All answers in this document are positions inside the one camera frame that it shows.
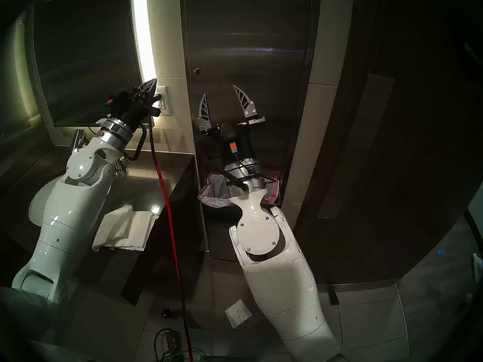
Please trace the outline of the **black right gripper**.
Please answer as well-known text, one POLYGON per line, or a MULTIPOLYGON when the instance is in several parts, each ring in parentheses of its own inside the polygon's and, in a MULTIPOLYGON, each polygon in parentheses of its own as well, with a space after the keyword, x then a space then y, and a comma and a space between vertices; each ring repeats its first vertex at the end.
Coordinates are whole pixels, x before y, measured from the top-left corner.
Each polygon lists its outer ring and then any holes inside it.
POLYGON ((206 93, 203 94, 196 117, 196 155, 199 169, 215 169, 237 159, 256 159, 252 130, 264 127, 265 116, 257 117, 254 101, 238 86, 232 85, 242 108, 244 119, 225 119, 212 123, 206 93))

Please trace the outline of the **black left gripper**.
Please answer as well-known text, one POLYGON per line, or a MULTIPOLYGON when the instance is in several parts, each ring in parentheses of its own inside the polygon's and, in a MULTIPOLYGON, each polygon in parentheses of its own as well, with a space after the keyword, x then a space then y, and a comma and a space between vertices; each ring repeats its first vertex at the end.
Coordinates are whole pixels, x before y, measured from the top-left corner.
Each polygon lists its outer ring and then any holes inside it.
POLYGON ((157 78, 144 82, 129 93, 118 94, 118 120, 135 131, 148 117, 159 117, 163 107, 162 94, 156 94, 157 78))

